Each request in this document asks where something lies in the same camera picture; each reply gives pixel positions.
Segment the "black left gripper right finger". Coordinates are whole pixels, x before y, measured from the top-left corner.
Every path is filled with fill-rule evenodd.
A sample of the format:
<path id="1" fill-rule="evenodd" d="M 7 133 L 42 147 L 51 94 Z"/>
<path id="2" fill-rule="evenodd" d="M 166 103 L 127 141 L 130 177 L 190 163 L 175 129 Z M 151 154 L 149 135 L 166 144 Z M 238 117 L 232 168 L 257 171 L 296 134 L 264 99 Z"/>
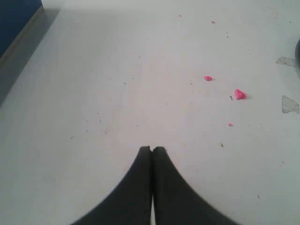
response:
<path id="1" fill-rule="evenodd" d="M 183 179 L 164 147 L 153 159 L 153 197 L 157 225 L 235 225 L 202 199 Z"/>

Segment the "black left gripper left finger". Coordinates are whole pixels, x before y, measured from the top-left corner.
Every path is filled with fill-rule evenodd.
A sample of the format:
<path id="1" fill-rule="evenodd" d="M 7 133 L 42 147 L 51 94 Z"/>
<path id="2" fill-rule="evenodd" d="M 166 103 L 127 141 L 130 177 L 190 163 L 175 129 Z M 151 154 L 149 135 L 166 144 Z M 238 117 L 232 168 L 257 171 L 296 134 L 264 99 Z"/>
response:
<path id="1" fill-rule="evenodd" d="M 75 225 L 149 225 L 152 207 L 152 151 L 143 146 L 116 188 Z"/>

